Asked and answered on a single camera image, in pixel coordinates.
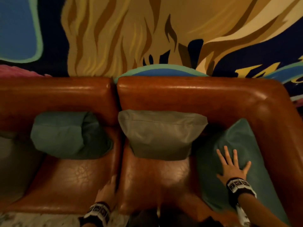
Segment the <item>sofa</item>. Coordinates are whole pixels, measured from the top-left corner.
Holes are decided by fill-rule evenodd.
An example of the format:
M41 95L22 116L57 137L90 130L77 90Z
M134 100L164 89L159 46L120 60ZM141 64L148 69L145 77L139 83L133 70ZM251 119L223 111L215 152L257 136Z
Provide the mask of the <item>sofa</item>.
M119 171L122 132L117 119L116 86L105 77L0 81L1 131L30 132L35 116L43 111L92 111L113 140L113 148L95 160L46 156L24 196L12 204L7 202L9 199L0 201L0 209L85 214L98 190Z
M303 214L303 121L284 87L265 79L222 77L121 77L117 83L122 110L171 110L206 116L209 126L226 129L248 120L265 167L292 226ZM215 213L201 199L195 158L182 161L134 156L128 140L123 150L119 211L178 206L197 221L208 216L239 225L233 212Z

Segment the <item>gray pillow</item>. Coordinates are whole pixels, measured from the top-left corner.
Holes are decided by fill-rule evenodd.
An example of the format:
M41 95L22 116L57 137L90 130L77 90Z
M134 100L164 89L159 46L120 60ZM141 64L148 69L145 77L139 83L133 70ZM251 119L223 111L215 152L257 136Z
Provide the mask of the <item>gray pillow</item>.
M29 134L0 132L0 200L9 205L21 198L32 182L44 154Z
M61 159L97 159L113 147L91 112L43 112L35 118L31 139L37 150Z
M244 118L238 120L226 131L211 137L197 150L197 170L202 199L214 211L233 210L228 202L226 187L216 177L217 173L223 173L222 164L216 150L221 150L224 156L223 147L225 145L228 147L232 159L233 149L238 151L240 169L243 169L248 161L252 162L247 174L247 181L257 193L258 200L281 221L289 224L286 213L264 166L255 135L248 121Z
M186 159L207 125L203 115L176 111L125 110L118 120L135 156L167 161Z

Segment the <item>black and white wristband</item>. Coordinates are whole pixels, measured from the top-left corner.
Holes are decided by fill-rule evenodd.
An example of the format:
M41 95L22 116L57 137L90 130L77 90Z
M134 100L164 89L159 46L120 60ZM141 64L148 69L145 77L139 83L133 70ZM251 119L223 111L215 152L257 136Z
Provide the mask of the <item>black and white wristband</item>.
M92 223L96 227L106 227L109 222L110 209L106 202L97 202L93 204L84 217L80 217L80 226Z
M236 209L240 194L248 193L257 198L257 194L252 189L250 184L242 178L231 178L226 183L229 195L229 204Z

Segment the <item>black pants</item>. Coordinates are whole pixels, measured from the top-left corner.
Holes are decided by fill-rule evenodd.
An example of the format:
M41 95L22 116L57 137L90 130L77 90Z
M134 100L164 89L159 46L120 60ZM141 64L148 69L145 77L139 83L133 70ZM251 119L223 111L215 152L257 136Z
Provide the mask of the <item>black pants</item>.
M156 210L143 210L130 216L127 227L223 227L212 217L196 222L180 210L167 210L158 218Z

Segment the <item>sofa backrest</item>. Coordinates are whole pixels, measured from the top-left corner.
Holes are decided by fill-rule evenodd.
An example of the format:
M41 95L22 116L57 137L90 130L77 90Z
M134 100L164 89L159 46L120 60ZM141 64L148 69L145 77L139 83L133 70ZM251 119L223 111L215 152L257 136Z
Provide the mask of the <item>sofa backrest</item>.
M224 77L129 76L119 78L117 90L122 110L199 113L222 128L246 118L290 220L303 212L303 121L280 83Z
M92 111L103 126L118 125L111 78L13 78L0 80L0 130L29 131L43 111Z

